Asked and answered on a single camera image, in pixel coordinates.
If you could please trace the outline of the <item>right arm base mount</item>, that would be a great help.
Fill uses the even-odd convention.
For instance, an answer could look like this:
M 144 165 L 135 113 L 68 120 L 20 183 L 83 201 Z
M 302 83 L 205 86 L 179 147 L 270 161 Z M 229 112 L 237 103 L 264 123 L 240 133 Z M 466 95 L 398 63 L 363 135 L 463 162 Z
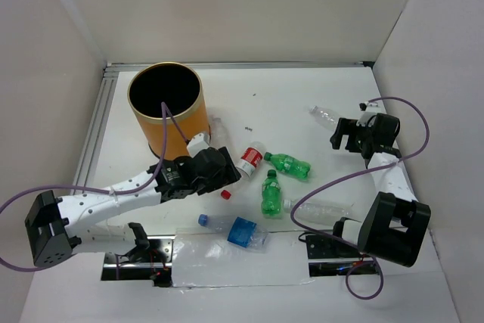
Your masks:
M 298 241 L 306 246 L 311 278 L 343 276 L 353 267 L 352 275 L 378 274 L 372 259 L 353 247 L 308 231 L 300 234 Z

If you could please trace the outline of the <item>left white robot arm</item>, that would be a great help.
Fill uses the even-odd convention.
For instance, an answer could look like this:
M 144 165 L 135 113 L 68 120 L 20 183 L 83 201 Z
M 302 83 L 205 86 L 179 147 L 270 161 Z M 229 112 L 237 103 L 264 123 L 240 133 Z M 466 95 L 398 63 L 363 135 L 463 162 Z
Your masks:
M 189 195 L 203 195 L 240 179 L 227 148 L 208 147 L 195 157 L 177 157 L 100 194 L 55 197 L 39 194 L 25 219 L 33 264 L 51 268 L 79 253 L 106 252 L 142 261 L 153 249 L 139 222 L 108 226 L 113 217 Z

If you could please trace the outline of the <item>red label clear bottle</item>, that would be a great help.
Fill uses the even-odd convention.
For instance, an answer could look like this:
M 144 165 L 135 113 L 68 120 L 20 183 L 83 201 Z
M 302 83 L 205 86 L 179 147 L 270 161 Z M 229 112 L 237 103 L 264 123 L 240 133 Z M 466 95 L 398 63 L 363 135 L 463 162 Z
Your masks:
M 266 152 L 265 145 L 259 141 L 253 141 L 242 153 L 235 166 L 244 179 L 250 179 L 263 160 Z

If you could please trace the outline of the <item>blue label clear bottle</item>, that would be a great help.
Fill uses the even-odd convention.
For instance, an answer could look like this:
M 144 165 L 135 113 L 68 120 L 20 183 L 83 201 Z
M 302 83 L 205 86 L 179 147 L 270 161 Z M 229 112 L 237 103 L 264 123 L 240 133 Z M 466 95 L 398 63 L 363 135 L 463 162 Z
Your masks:
M 239 216 L 213 216 L 200 214 L 197 220 L 201 227 L 221 235 L 237 247 L 256 252 L 265 249 L 268 232 L 259 224 Z

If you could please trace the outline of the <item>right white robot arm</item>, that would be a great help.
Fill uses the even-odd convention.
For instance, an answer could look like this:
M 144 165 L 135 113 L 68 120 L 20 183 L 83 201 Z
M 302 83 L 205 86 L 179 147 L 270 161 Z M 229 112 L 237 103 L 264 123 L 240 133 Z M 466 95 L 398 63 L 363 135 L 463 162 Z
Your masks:
M 367 169 L 389 166 L 371 173 L 377 195 L 365 219 L 343 217 L 334 224 L 330 248 L 338 256 L 348 256 L 357 247 L 401 266 L 411 267 L 417 260 L 431 211 L 417 201 L 399 165 L 402 155 L 393 147 L 399 127 L 398 118 L 384 113 L 338 121 L 330 138 L 332 148 L 338 150 L 346 135 L 345 149 L 361 154 Z

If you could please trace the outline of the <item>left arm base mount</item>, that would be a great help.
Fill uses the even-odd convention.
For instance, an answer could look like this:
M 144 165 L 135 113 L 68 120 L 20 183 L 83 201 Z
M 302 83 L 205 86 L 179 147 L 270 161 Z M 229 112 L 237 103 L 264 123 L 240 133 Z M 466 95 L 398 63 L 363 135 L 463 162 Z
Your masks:
M 102 281 L 151 281 L 154 287 L 172 286 L 175 235 L 148 235 L 140 223 L 130 222 L 135 246 L 124 254 L 105 253 Z

